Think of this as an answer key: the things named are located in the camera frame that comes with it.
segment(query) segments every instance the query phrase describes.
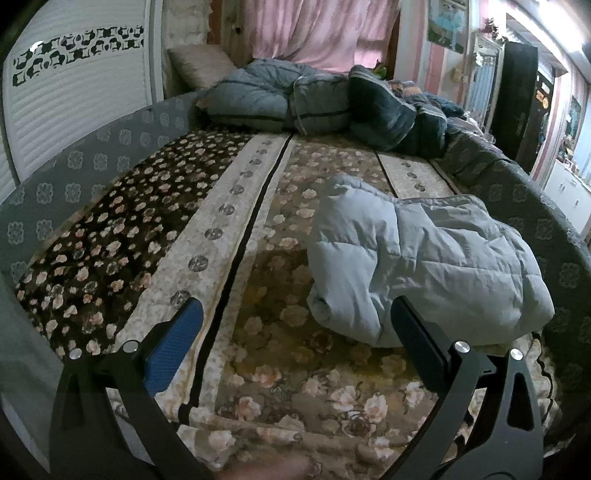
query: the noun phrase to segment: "floral bedspread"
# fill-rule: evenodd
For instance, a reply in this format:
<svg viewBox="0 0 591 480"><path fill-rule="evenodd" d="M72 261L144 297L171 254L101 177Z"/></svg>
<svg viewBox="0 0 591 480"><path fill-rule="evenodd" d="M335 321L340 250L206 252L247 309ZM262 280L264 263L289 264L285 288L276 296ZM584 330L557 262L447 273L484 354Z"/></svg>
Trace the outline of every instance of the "floral bedspread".
<svg viewBox="0 0 591 480"><path fill-rule="evenodd" d="M437 399L404 350L326 330L307 308L306 238L323 183L340 172L401 198L457 192L434 164L343 136L196 131L64 225L17 297L60 357L141 340L196 297L202 330L156 395L196 456L220 469L296 450L314 459L317 478L379 478ZM547 427L558 412L551 362L537 334L515 345ZM482 393L448 458L465 445Z"/></svg>

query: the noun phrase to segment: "white cabinet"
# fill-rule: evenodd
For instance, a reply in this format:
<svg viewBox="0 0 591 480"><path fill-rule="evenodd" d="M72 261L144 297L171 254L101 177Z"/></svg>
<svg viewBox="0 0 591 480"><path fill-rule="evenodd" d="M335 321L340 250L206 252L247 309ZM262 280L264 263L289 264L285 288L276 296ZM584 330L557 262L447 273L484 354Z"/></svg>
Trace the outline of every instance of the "white cabinet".
<svg viewBox="0 0 591 480"><path fill-rule="evenodd" d="M566 169L564 164L556 161L544 191L577 231L586 236L591 217L591 189Z"/></svg>

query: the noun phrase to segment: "pillow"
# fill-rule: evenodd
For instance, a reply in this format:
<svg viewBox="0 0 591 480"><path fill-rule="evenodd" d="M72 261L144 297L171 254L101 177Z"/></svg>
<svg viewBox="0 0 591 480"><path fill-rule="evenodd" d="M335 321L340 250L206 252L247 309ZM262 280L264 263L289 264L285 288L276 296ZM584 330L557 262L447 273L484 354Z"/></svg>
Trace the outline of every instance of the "pillow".
<svg viewBox="0 0 591 480"><path fill-rule="evenodd" d="M220 45L182 45L169 48L168 55L193 90L210 88L236 70Z"/></svg>

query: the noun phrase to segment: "door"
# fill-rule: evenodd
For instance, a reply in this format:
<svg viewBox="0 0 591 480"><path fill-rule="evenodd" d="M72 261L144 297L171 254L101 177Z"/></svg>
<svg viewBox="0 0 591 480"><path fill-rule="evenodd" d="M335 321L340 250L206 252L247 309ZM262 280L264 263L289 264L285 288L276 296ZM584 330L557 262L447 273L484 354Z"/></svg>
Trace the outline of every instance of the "door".
<svg viewBox="0 0 591 480"><path fill-rule="evenodd" d="M530 173L534 167L534 163L538 158L539 149L543 143L542 134L545 135L547 118L550 117L550 105L552 105L553 93L554 85L544 75L538 72L534 98L531 103L530 118L527 122L525 134L516 158L516 162L527 173Z"/></svg>
<svg viewBox="0 0 591 480"><path fill-rule="evenodd" d="M525 134L537 75L538 49L507 42L491 133L496 138L496 146L512 160L516 160Z"/></svg>

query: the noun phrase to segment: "folded comforter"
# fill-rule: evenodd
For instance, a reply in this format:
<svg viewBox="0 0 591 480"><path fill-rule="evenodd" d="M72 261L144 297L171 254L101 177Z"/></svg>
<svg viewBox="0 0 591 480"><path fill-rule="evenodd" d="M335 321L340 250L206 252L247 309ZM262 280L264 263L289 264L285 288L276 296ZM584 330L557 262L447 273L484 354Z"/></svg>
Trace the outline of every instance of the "folded comforter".
<svg viewBox="0 0 591 480"><path fill-rule="evenodd" d="M469 195L398 200L336 176L316 210L308 258L314 318L372 346L401 345L389 313L400 295L472 345L510 342L554 315L529 246Z"/></svg>
<svg viewBox="0 0 591 480"><path fill-rule="evenodd" d="M308 65L255 60L235 70L208 94L207 113L218 124L304 135L349 126L348 79Z"/></svg>

